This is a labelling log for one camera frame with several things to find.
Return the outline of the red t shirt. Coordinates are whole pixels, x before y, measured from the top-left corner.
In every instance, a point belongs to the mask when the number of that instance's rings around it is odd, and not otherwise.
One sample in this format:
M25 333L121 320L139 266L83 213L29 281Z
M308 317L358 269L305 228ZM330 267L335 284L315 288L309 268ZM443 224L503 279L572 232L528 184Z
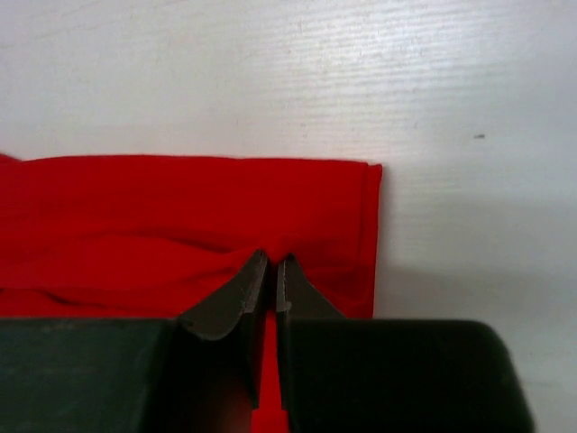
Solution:
M176 318L262 251L261 388L247 432L285 432L270 285L294 256L345 317L371 317L381 176L355 161L3 156L1 322Z

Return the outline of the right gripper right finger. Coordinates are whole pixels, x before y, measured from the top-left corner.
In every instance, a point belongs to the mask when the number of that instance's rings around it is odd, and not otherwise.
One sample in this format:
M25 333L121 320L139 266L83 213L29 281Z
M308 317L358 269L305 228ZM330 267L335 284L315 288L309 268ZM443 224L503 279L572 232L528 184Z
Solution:
M488 325L345 317L294 256L278 268L281 402L293 432L531 432L509 351Z

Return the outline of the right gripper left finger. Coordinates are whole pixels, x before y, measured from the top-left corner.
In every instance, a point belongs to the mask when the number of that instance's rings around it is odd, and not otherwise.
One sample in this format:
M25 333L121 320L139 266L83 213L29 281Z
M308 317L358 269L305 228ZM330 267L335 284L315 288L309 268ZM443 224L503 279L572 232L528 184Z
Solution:
M269 260L176 318L5 318L4 432L247 432Z

